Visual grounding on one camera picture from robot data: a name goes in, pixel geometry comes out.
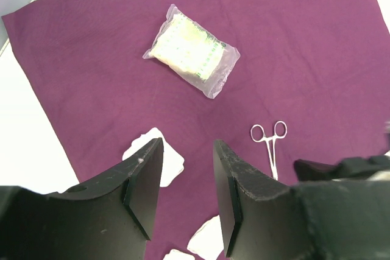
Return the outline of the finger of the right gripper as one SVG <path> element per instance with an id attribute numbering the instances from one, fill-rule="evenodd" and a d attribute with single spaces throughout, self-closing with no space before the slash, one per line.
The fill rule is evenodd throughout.
<path id="1" fill-rule="evenodd" d="M 344 158 L 335 165 L 296 160 L 294 170 L 299 181 L 359 180 L 369 178 L 377 172 L 389 170 L 389 157 L 386 155 L 369 158 L 350 157 Z"/>

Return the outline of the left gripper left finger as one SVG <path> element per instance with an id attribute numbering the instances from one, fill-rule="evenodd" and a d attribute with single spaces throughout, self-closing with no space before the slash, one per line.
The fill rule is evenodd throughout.
<path id="1" fill-rule="evenodd" d="M 143 259 L 152 239 L 163 141 L 63 193 L 1 188 L 2 259 Z"/>

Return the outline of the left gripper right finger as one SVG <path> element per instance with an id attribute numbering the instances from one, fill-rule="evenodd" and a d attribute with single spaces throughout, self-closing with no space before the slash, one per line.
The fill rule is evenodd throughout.
<path id="1" fill-rule="evenodd" d="M 288 186 L 222 140 L 213 166 L 227 258 L 389 258 L 389 170 Z"/>

